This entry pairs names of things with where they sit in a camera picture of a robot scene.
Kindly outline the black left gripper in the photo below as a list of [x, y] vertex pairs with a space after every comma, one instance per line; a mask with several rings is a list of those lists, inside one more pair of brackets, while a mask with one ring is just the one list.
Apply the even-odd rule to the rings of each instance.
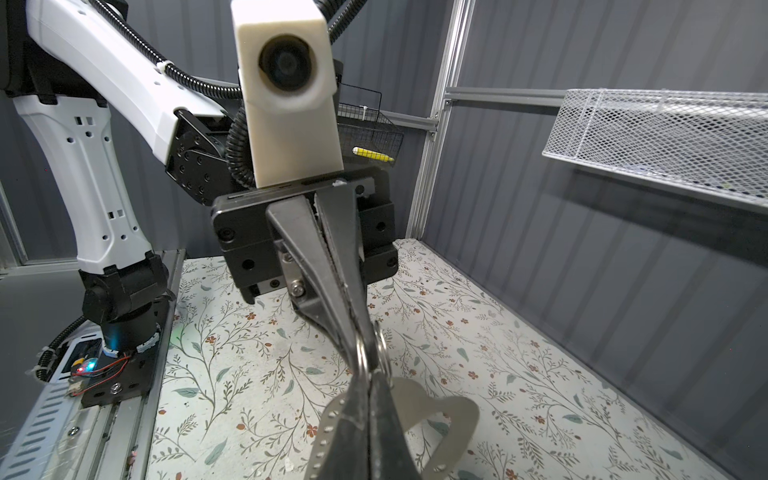
[[[333, 186], [338, 181], [347, 184]], [[315, 207], [321, 227], [308, 201], [318, 190]], [[291, 282], [303, 282], [305, 292], [295, 298], [299, 313], [322, 327], [352, 371], [361, 374], [357, 334], [371, 365], [375, 363], [366, 284], [398, 270], [388, 173], [366, 167], [218, 197], [212, 225], [234, 283], [248, 303], [286, 286], [268, 221], [275, 247], [292, 257], [284, 272]]]

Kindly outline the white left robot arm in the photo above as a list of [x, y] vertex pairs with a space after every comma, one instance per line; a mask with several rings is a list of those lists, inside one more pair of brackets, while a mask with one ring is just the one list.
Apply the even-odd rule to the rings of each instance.
[[331, 46], [351, 2], [235, 1], [236, 85], [192, 76], [126, 22], [122, 1], [5, 1], [1, 84], [53, 172], [74, 228], [83, 313], [102, 331], [106, 377], [152, 349], [150, 305], [168, 273], [133, 212], [112, 138], [121, 114], [170, 177], [214, 210], [243, 298], [286, 286], [354, 371], [382, 367], [366, 307], [391, 276], [376, 170], [348, 171]]

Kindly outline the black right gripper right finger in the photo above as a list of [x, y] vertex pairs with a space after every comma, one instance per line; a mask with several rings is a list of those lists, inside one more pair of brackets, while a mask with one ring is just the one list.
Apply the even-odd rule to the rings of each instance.
[[387, 377], [375, 372], [369, 392], [368, 478], [373, 480], [420, 480], [411, 458]]

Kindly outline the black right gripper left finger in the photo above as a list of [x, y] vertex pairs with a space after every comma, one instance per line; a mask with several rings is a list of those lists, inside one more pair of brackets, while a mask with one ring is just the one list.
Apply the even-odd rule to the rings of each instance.
[[354, 375], [326, 406], [311, 450], [312, 479], [369, 478], [370, 375]]

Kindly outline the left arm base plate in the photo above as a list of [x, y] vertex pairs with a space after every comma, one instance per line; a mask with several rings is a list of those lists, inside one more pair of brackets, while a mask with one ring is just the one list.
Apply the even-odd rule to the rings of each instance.
[[148, 394], [155, 379], [170, 299], [164, 295], [101, 327], [99, 350], [70, 368], [67, 395], [84, 408], [107, 406]]

